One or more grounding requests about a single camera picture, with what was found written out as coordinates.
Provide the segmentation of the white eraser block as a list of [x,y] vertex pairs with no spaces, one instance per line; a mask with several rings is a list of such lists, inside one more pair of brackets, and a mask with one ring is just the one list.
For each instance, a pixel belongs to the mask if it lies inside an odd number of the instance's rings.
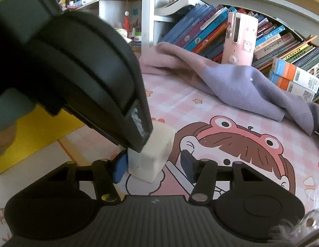
[[153,182],[163,169],[173,148],[176,130],[166,123],[152,121],[153,131],[140,153],[128,149],[129,173],[146,182]]

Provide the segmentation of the pink cartoon table mat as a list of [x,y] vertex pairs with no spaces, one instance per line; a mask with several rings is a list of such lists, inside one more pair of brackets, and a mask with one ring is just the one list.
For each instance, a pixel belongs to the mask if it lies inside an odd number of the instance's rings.
[[[116,146],[81,127],[60,140],[70,159],[0,208],[5,246],[319,246],[319,133],[231,108],[175,77],[145,76],[152,121],[176,130],[151,183],[127,170],[121,201],[96,199],[91,164]],[[217,162],[210,204],[188,201],[181,152]]]

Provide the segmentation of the yellow cardboard box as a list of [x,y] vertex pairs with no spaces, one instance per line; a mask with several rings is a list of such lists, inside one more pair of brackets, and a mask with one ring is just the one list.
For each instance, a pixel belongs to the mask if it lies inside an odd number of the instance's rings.
[[0,156],[0,174],[82,126],[83,122],[64,110],[52,117],[36,106],[17,121],[15,140]]

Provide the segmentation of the purple pink cloth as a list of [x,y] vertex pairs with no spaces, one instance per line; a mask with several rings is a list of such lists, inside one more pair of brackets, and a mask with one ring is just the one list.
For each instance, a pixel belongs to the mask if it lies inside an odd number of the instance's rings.
[[319,133],[319,105],[281,90],[252,66],[218,64],[166,42],[144,51],[139,64],[143,74],[174,74],[229,106]]

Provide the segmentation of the lower orange blue box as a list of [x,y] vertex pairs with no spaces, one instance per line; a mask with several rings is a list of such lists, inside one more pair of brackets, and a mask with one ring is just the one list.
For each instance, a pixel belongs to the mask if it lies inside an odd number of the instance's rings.
[[278,76],[272,71],[269,72],[268,79],[280,89],[287,91],[293,95],[302,97],[306,102],[311,102],[314,99],[315,93],[301,85],[294,83],[284,77]]

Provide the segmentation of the orange blue box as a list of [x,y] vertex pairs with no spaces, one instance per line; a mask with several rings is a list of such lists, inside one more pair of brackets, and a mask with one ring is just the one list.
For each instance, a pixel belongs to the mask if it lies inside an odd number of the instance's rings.
[[287,91],[293,95],[302,97],[306,102],[311,102],[314,99],[315,93],[301,85],[294,83],[284,77],[278,76],[272,71],[269,72],[268,79],[280,89]]
[[275,57],[270,71],[313,91],[315,94],[319,89],[319,78],[283,59]]

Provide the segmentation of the upper orange blue box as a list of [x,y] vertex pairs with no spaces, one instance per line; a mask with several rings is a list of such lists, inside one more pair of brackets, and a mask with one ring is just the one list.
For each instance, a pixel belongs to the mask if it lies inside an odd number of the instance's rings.
[[319,89],[319,78],[283,59],[275,57],[270,71],[313,91],[315,94]]

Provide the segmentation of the pink cartoon pencil holder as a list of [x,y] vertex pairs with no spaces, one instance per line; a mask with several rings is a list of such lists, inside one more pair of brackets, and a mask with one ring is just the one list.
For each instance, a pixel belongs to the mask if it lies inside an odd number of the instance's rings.
[[229,12],[221,63],[251,66],[257,31],[257,18],[240,12]]

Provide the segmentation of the row of leaning books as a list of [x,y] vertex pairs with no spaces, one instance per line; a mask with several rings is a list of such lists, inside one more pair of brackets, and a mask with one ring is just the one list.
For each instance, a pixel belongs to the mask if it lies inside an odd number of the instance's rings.
[[251,65],[263,74],[269,73],[275,59],[282,59],[319,76],[315,39],[260,12],[197,3],[160,41],[217,63]]

